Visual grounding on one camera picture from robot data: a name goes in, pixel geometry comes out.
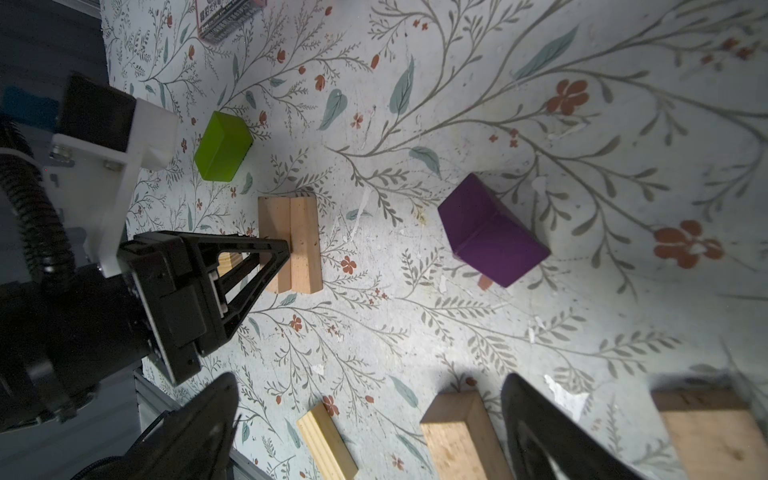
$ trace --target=wooden plank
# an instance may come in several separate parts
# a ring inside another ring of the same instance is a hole
[[[296,425],[325,480],[354,478],[357,465],[322,403],[309,410]]]
[[[514,480],[479,393],[436,396],[421,426],[441,480]]]
[[[652,392],[690,480],[765,480],[768,445],[732,390]]]
[[[317,199],[290,199],[291,290],[315,293],[323,289]]]
[[[290,244],[290,199],[288,197],[259,197],[259,237],[287,240]],[[269,261],[269,255],[263,255],[261,266]],[[283,265],[280,272],[272,279],[266,289],[272,293],[282,293],[291,287],[291,260]]]
[[[219,254],[219,266],[217,271],[219,276],[223,276],[226,272],[232,270],[238,263],[243,261],[242,253],[229,253],[222,252]]]

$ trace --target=red flower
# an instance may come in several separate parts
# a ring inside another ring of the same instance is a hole
[[[730,37],[723,42],[720,48],[722,48],[725,51],[729,51],[731,48],[735,47],[738,44],[739,44],[738,40],[736,40],[734,37]]]
[[[328,415],[334,416],[339,414],[339,407],[333,405],[333,397],[328,395],[323,397],[323,405],[326,406]]]
[[[712,260],[723,258],[725,252],[719,241],[711,238],[699,238],[702,234],[699,222],[684,220],[680,222],[680,228],[682,230],[665,227],[654,232],[654,238],[660,243],[654,248],[654,254],[657,257],[674,258],[680,268],[694,268],[699,261],[700,251],[691,250],[698,245],[699,250],[704,248],[703,254],[706,258]]]
[[[555,113],[559,108],[563,115],[572,115],[574,109],[579,105],[587,103],[589,94],[584,92],[587,89],[585,80],[578,80],[568,86],[568,80],[562,80],[558,83],[558,94],[547,101],[547,111]]]
[[[355,263],[355,260],[350,260],[349,255],[346,255],[344,256],[344,260],[341,261],[341,267],[344,273],[352,275],[352,272],[357,268],[357,263]]]
[[[296,330],[296,333],[300,332],[303,327],[301,319],[296,315],[293,316],[293,320],[290,321],[289,325],[292,329]]]
[[[360,125],[362,124],[362,115],[358,112],[353,117],[353,122],[351,123],[353,128],[360,129]]]
[[[392,466],[397,467],[397,469],[402,472],[404,470],[403,468],[404,463],[402,462],[402,460],[400,458],[395,457],[394,455],[391,455],[391,456],[392,456]]]

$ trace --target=floral wallpaper surface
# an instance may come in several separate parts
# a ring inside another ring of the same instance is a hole
[[[319,201],[321,293],[265,293],[175,389],[145,369],[182,402],[233,371],[236,447],[274,478],[319,478],[316,402],[360,478],[435,478],[435,394],[478,390],[503,436],[510,372],[648,478],[685,478],[652,388],[729,382],[765,426],[763,2],[270,2],[219,45],[190,0],[102,8],[113,86],[181,118],[129,233],[257,235],[258,196]],[[192,160],[215,110],[254,137],[229,184]],[[508,289],[442,231],[469,172],[552,251]]]

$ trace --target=green block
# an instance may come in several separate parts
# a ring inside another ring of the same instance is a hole
[[[215,111],[194,155],[200,176],[203,180],[231,182],[252,143],[242,118]]]

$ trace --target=wooden block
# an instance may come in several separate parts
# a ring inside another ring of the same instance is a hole
[[[690,480],[765,480],[768,445],[732,390],[652,392]]]
[[[296,425],[325,480],[349,480],[355,476],[357,465],[322,403],[309,410]]]
[[[219,254],[219,266],[217,271],[219,276],[223,276],[226,272],[232,270],[238,263],[243,261],[242,253],[229,253],[222,252]]]
[[[442,480],[514,480],[479,393],[436,396],[421,426]]]
[[[317,199],[290,199],[291,290],[315,293],[323,289]]]
[[[290,199],[288,197],[259,197],[259,237],[286,240],[290,244]],[[264,255],[261,266],[269,261]],[[272,293],[290,290],[291,260],[288,259],[266,289]]]

